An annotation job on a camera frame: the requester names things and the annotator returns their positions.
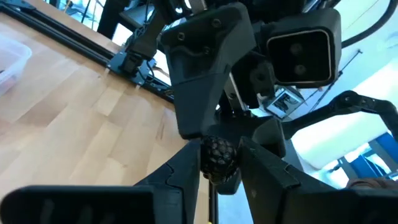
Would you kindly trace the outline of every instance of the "clear plastic container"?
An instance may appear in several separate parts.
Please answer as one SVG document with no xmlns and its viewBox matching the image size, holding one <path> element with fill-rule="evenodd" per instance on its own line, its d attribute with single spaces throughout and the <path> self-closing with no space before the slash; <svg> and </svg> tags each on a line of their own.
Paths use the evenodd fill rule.
<svg viewBox="0 0 398 224">
<path fill-rule="evenodd" d="M 30 56 L 30 48 L 0 35 L 0 96 L 20 79 Z"/>
</svg>

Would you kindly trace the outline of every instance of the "screw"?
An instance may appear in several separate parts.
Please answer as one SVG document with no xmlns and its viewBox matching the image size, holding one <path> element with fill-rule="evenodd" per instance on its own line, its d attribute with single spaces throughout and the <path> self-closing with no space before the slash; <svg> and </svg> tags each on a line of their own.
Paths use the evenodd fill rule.
<svg viewBox="0 0 398 224">
<path fill-rule="evenodd" d="M 307 69 L 305 68 L 304 65 L 296 65 L 294 67 L 294 73 L 296 73 L 296 75 L 304 75 L 307 72 Z"/>
<path fill-rule="evenodd" d="M 213 19 L 211 22 L 211 25 L 214 28 L 220 28 L 221 27 L 221 21 L 219 19 Z"/>
<path fill-rule="evenodd" d="M 210 48 L 209 47 L 204 47 L 203 51 L 205 54 L 210 54 Z"/>
<path fill-rule="evenodd" d="M 185 34 L 183 32 L 179 32 L 177 35 L 177 39 L 181 41 L 185 40 Z"/>
</svg>

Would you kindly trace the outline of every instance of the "blue object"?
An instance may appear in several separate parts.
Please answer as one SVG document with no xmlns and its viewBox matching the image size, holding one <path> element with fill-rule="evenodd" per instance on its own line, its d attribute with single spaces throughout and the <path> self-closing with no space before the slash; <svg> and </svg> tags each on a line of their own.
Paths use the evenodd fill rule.
<svg viewBox="0 0 398 224">
<path fill-rule="evenodd" d="M 391 156 L 391 158 L 398 163 L 397 141 L 395 141 L 395 139 L 389 133 L 384 133 L 375 140 Z"/>
<path fill-rule="evenodd" d="M 358 178 L 382 177 L 386 175 L 384 169 L 360 155 L 353 162 L 350 162 Z"/>
</svg>

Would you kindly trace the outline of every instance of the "wooden surface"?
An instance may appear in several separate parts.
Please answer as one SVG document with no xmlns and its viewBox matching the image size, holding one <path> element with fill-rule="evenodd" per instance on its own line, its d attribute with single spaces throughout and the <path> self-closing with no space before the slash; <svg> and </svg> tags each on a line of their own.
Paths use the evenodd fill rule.
<svg viewBox="0 0 398 224">
<path fill-rule="evenodd" d="M 29 2 L 118 51 L 52 6 Z M 133 185 L 185 144 L 172 104 L 5 14 L 0 35 L 33 51 L 21 80 L 0 96 L 0 198 L 30 184 Z M 208 182 L 201 179 L 195 223 L 207 220 Z"/>
</svg>

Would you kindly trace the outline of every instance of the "black bracket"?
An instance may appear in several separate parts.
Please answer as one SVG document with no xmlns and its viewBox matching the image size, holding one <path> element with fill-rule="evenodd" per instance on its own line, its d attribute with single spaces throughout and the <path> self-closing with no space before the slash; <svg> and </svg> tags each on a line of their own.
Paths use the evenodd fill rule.
<svg viewBox="0 0 398 224">
<path fill-rule="evenodd" d="M 151 77 L 150 75 L 150 70 L 152 67 L 155 66 L 156 61 L 154 59 L 150 60 L 148 64 L 151 66 L 149 68 L 147 66 L 146 61 L 142 63 L 142 65 L 137 68 L 141 72 L 142 76 L 138 71 L 135 73 L 130 73 L 127 74 L 122 68 L 122 64 L 124 62 L 124 59 L 126 58 L 127 53 L 126 52 L 119 52 L 116 54 L 107 64 L 107 68 L 110 69 L 112 72 L 116 73 L 117 75 L 120 75 L 129 81 L 133 82 L 136 85 L 140 85 L 149 91 L 153 92 L 157 96 L 173 103 L 174 101 L 174 96 L 173 96 L 173 91 L 171 89 L 171 86 L 168 84 L 164 83 L 163 81 L 159 80 L 158 78 L 148 78 Z"/>
</svg>

